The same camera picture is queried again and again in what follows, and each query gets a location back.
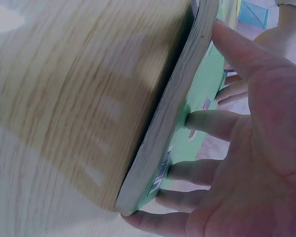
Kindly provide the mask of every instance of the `palm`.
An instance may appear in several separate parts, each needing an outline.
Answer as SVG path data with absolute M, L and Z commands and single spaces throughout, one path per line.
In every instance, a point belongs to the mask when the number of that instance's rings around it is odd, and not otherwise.
M 228 154 L 175 164 L 169 176 L 211 189 L 161 191 L 157 201 L 178 213 L 138 212 L 125 220 L 169 237 L 296 235 L 296 66 L 219 23 L 213 40 L 247 79 L 251 115 L 192 113 L 186 126 L 230 141 Z

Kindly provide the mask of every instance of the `wooden table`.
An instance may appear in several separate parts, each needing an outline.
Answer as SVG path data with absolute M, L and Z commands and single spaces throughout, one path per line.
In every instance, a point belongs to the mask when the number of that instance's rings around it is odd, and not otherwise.
M 99 206 L 113 209 L 188 15 L 188 0 L 0 0 L 0 236 L 148 236 Z

